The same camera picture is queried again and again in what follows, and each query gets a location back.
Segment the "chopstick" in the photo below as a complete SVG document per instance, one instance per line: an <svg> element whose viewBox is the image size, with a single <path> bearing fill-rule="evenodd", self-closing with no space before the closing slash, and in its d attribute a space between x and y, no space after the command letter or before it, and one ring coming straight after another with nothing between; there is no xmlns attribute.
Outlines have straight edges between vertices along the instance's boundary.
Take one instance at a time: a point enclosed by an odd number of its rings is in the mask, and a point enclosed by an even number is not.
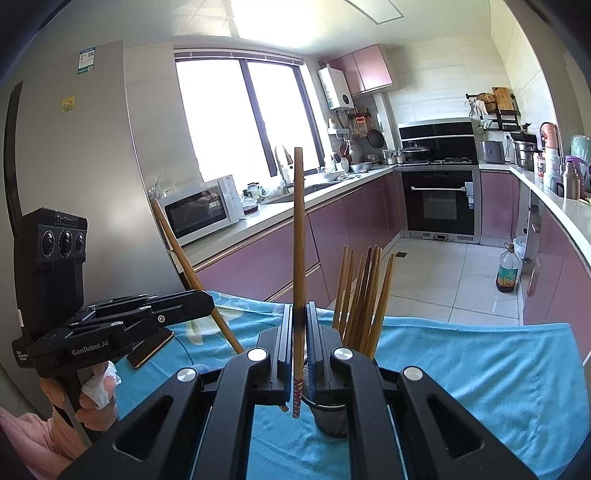
<svg viewBox="0 0 591 480"><path fill-rule="evenodd" d="M382 255L382 249L377 245L374 247L374 257L372 258L371 272L369 274L370 287L368 287L368 301L363 318L363 329L361 331L361 340L359 342L359 351L364 352L365 342L367 341L369 330L371 328L371 319L374 316L375 297L378 293L379 281L379 261Z"/></svg>
<svg viewBox="0 0 591 480"><path fill-rule="evenodd" d="M341 301L343 300L343 290L345 289L345 282L346 282L346 275L347 270L349 269L348 265L349 260L349 247L345 245L343 248L343 259L340 264L340 276L339 276L339 286L336 290L336 301L335 301L335 313L333 315L333 323L332 328L339 329L339 319L340 319L340 309L341 309Z"/></svg>
<svg viewBox="0 0 591 480"><path fill-rule="evenodd" d="M203 288L203 284L199 281L199 278L197 277L197 274L195 273L193 266L189 262L187 255L185 255L185 252L183 251L182 247L179 245L178 240L177 240L173 230L170 228L170 224L168 223L168 219L166 218L166 215L164 214L162 207L158 203L158 200L156 200L156 199L152 200L150 202L150 205L152 207L152 211L154 212L154 215L156 216L156 220L158 220L158 223L162 226L162 229L164 230L164 234L166 235L168 242L170 243L171 247L173 248L174 254L177 256L178 261L180 262L181 266L183 267L185 278L187 279L189 286L193 290L197 290L197 291L205 290L205 288ZM228 342L230 342L230 345L232 345L232 348L236 351L236 353L242 353L244 351L244 348L242 348L242 345L240 345L240 342L238 341L236 336L230 330L230 327L226 323L226 320L224 320L224 318L222 317L222 314L219 313L219 310L217 309L217 307L213 308L212 318L213 318L213 321L216 322L217 327L222 331L224 337L226 337L226 340L228 340Z"/></svg>
<svg viewBox="0 0 591 480"><path fill-rule="evenodd" d="M365 268L363 269L363 277L361 279L361 289L359 290L359 300L353 315L353 329L351 331L350 346L355 350L359 350L359 342L361 340L361 318L365 309L366 295L369 283L369 270L371 269L372 248L368 249L368 256L365 258Z"/></svg>
<svg viewBox="0 0 591 480"><path fill-rule="evenodd" d="M388 266L386 267L386 276L384 277L384 282L382 283L382 293L379 296L378 308L375 312L374 323L372 324L364 352L370 360L374 359L375 351L378 347L379 336L382 333L382 325L384 324L384 315L386 314L386 307L388 305L388 295L390 291L390 284L392 282L393 269L394 254L390 254L390 257L388 258Z"/></svg>
<svg viewBox="0 0 591 480"><path fill-rule="evenodd" d="M340 312L339 320L339 335L341 339L345 335L345 327L347 325L347 315L349 313L349 300L351 297L351 284L353 283L353 269L355 267L355 251L351 250L349 255L349 272L347 273L347 286L345 287L345 298L343 299L343 307Z"/></svg>
<svg viewBox="0 0 591 480"><path fill-rule="evenodd" d="M351 333L355 324L355 312L357 310L357 303L359 296L361 295L361 276L363 275L363 261L365 254L361 254L361 260L359 261L359 269L357 270L357 283L355 284L355 292L353 293L353 302L351 303L351 309L347 319L347 326L345 327L345 333L343 334L343 345L348 345L351 340Z"/></svg>
<svg viewBox="0 0 591 480"><path fill-rule="evenodd" d="M357 350L371 359L374 358L382 332L394 270L394 254L391 254L388 258L382 290L376 306L381 257L382 249L377 245L368 248L367 257L365 254L361 255L355 291L349 305L355 257L353 250L348 250L347 246L344 247L333 315L333 328L339 331L343 345Z"/></svg>
<svg viewBox="0 0 591 480"><path fill-rule="evenodd" d="M292 414L300 416L304 377L304 341L306 337L306 260L304 255L304 160L301 147L294 150L294 287L293 287L293 361L294 399Z"/></svg>

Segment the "hand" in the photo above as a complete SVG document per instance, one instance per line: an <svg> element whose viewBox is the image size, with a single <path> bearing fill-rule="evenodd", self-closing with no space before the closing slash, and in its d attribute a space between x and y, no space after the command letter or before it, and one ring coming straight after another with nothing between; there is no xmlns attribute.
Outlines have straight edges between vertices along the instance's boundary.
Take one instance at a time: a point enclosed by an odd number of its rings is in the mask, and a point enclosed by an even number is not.
<svg viewBox="0 0 591 480"><path fill-rule="evenodd" d="M93 375L102 376L107 370L108 362L103 362L90 367ZM83 423L86 428L104 432L108 430L117 419L117 405L115 405L115 379L106 377L103 385L109 394L109 403L105 408L99 410L96 403L85 393L80 393L80 410L76 412L76 420ZM61 384L55 378L42 378L41 389L56 407L63 408L65 392Z"/></svg>

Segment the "bowl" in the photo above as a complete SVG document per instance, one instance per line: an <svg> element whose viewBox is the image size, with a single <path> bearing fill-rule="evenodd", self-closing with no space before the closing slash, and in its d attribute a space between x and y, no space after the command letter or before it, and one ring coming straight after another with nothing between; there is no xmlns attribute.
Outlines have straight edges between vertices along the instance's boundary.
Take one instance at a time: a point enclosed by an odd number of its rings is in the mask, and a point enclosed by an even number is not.
<svg viewBox="0 0 591 480"><path fill-rule="evenodd" d="M321 175L323 176L323 178L325 180L333 181L333 180L336 180L343 173L344 172L341 170L341 171L322 172Z"/></svg>
<svg viewBox="0 0 591 480"><path fill-rule="evenodd" d="M370 161L366 161L363 163L357 163L355 165L351 165L351 170L353 170L355 173L364 173L366 171L369 171L369 169L371 168L371 162Z"/></svg>

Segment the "white tile floor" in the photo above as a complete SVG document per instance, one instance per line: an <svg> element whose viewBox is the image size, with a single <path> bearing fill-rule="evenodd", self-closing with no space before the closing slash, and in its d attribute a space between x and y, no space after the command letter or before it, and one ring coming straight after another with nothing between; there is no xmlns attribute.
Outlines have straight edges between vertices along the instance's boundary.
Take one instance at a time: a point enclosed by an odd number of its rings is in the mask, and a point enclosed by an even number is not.
<svg viewBox="0 0 591 480"><path fill-rule="evenodd" d="M503 248L400 239L386 315L464 325L518 325L517 289L501 293L495 279ZM382 276L387 256L382 261Z"/></svg>

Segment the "built-in oven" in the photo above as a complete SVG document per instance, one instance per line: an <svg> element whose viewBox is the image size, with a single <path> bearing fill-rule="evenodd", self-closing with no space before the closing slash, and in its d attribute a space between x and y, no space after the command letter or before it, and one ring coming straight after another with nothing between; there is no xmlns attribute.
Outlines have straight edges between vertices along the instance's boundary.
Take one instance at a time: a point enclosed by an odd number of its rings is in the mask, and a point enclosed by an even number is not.
<svg viewBox="0 0 591 480"><path fill-rule="evenodd" d="M406 224L403 236L480 242L480 174L477 166L401 168Z"/></svg>

